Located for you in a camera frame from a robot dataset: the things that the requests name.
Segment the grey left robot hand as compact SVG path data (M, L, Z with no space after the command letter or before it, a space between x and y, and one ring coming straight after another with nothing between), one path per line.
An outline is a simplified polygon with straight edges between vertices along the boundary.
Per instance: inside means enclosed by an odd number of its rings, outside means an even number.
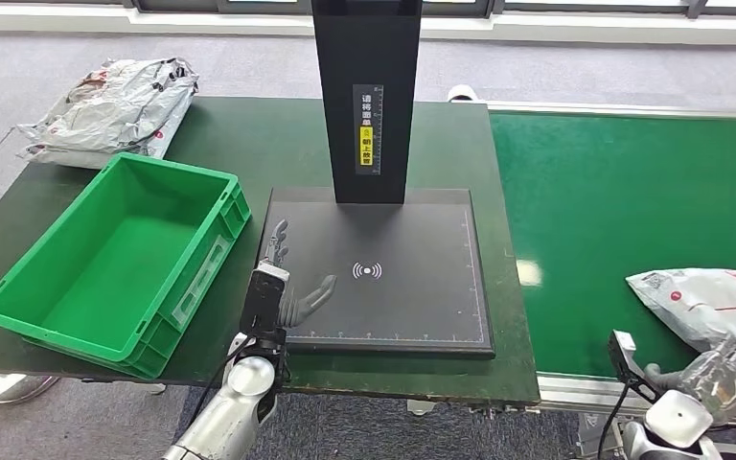
M291 329L301 325L329 301L334 294L337 277L332 274L326 275L319 287L298 298L294 293L294 288L289 286L289 272L283 268L285 257L288 254L288 247L285 246L287 229L286 219L280 220L273 227L264 256L259 261L259 268L267 265L273 266L272 271L276 275L285 277L286 287L278 308L277 325Z

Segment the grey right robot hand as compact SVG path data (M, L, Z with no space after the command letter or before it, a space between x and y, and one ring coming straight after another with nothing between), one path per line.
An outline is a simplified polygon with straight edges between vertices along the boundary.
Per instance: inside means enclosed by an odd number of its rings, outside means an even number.
M644 374L656 389L678 390L698 400L715 426L736 419L736 336L732 334L680 371L664 373L657 364L649 363Z

